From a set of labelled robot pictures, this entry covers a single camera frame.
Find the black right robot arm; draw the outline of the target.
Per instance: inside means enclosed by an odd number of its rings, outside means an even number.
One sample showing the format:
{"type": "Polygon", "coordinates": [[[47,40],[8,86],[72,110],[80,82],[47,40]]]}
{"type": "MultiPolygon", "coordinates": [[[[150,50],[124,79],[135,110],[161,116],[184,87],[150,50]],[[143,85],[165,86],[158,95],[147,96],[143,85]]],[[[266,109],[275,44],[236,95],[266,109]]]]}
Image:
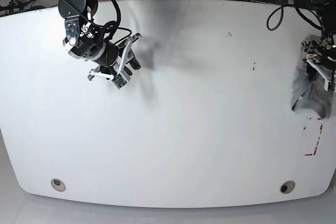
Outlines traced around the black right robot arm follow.
{"type": "Polygon", "coordinates": [[[129,81],[132,70],[141,69],[131,49],[140,34],[129,34],[112,43],[113,36],[121,28],[121,11],[116,0],[110,1],[116,11],[116,19],[98,25],[93,18],[98,0],[59,0],[58,10],[65,20],[66,29],[63,46],[70,56],[98,65],[90,71],[89,80],[103,77],[124,84],[129,81]]]}

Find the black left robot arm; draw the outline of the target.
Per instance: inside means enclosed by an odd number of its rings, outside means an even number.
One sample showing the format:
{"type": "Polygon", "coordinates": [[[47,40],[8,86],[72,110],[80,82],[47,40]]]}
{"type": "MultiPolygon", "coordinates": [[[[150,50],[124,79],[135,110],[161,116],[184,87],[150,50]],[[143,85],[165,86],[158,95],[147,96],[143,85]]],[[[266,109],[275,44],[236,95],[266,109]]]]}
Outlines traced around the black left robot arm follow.
{"type": "Polygon", "coordinates": [[[322,65],[335,73],[335,0],[311,0],[321,24],[321,39],[325,43],[321,51],[322,65]]]}

